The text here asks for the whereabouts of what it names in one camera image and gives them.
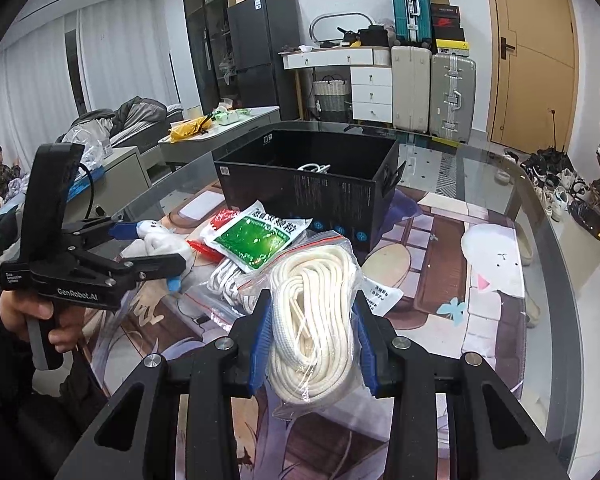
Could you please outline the person's left hand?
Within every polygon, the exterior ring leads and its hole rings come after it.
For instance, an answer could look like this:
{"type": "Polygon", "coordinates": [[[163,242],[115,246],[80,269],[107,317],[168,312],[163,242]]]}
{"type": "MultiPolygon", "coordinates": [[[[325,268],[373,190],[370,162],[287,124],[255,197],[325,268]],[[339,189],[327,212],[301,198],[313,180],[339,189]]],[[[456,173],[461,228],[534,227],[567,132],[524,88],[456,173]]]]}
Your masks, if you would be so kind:
{"type": "Polygon", "coordinates": [[[61,307],[56,314],[50,300],[35,292],[1,292],[0,318],[6,330],[28,341],[28,321],[54,320],[56,325],[48,334],[48,341],[59,353],[66,353],[78,344],[83,335],[84,315],[85,310],[79,306],[61,307]]]}

